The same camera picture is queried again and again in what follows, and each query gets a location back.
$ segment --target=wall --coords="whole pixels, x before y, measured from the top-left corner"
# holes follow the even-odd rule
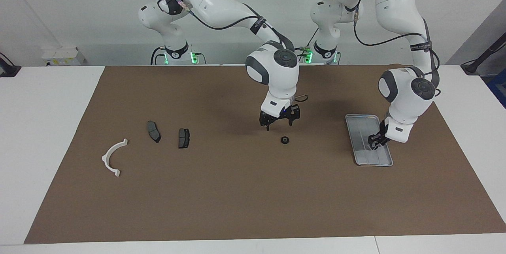
[[[137,10],[150,0],[0,0],[0,49],[21,65],[41,65],[39,47],[54,46],[48,33],[22,15],[20,2],[33,9],[60,45],[76,46],[91,65],[147,64],[152,50],[161,45],[154,31],[144,28]],[[311,4],[320,0],[239,0],[266,16],[296,45],[305,45],[315,30],[309,17]],[[426,18],[435,51],[445,63],[476,30],[501,0],[417,0]],[[393,33],[376,22],[374,0],[364,0],[366,11],[358,24],[364,41],[381,41]],[[260,41],[246,29],[212,31],[191,17],[178,20],[188,40],[212,63],[242,63]],[[340,51],[343,63],[412,63],[406,40],[380,47],[362,47],[353,35],[352,24],[344,24]]]
[[[506,0],[490,14],[471,37],[450,58],[448,65],[460,65],[478,58],[506,32]],[[506,69],[506,48],[486,59],[478,68],[480,75],[496,75]]]

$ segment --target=silver tray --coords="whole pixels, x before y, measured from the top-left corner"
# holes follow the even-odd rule
[[[372,150],[367,142],[370,135],[375,135],[380,130],[379,120],[375,115],[346,115],[355,162],[360,166],[390,167],[394,164],[388,144]]]

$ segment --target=white arc-shaped bracket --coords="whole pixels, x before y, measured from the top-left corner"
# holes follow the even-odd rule
[[[107,169],[109,169],[110,171],[114,172],[114,175],[116,175],[116,177],[119,177],[120,171],[118,169],[113,169],[113,168],[111,168],[111,166],[109,166],[109,158],[111,158],[112,153],[114,151],[116,151],[116,149],[119,149],[120,147],[126,146],[127,144],[128,144],[128,140],[127,139],[123,139],[122,142],[117,143],[114,146],[112,146],[111,148],[109,148],[109,150],[107,151],[107,153],[102,156],[102,161],[104,162],[105,166],[107,167]]]

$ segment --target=table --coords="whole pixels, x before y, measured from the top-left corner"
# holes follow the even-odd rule
[[[504,253],[506,234],[21,245],[104,67],[26,67],[0,79],[0,253]],[[478,76],[440,69],[441,114],[506,219],[506,110]]]

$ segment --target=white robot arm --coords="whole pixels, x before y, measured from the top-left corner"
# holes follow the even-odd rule
[[[293,101],[299,68],[295,49],[288,38],[252,8],[236,0],[156,0],[139,11],[143,24],[158,31],[168,49],[182,49],[187,44],[181,34],[176,34],[181,32],[179,27],[170,28],[172,21],[188,14],[215,30],[247,28],[264,41],[264,45],[251,53],[245,62],[248,75],[269,86],[261,107],[260,123],[269,129],[277,119],[287,118],[290,125],[298,119],[300,110]]]
[[[338,32],[335,28],[337,23],[353,22],[359,42],[362,45],[371,46],[362,42],[356,33],[358,13],[361,11],[360,1],[325,0],[313,7],[311,15],[321,33],[312,49],[315,52],[327,53],[326,55],[315,54],[324,62],[332,58],[328,51],[337,45],[338,38],[328,37],[328,35],[338,36],[335,32],[335,30]],[[390,69],[381,76],[378,88],[391,106],[385,120],[381,123],[379,133],[369,137],[369,145],[372,149],[386,144],[391,139],[402,143],[407,142],[414,123],[432,103],[439,84],[437,73],[439,58],[432,51],[427,24],[416,9],[415,0],[376,0],[376,18],[383,28],[401,35],[397,38],[408,39],[414,65]]]

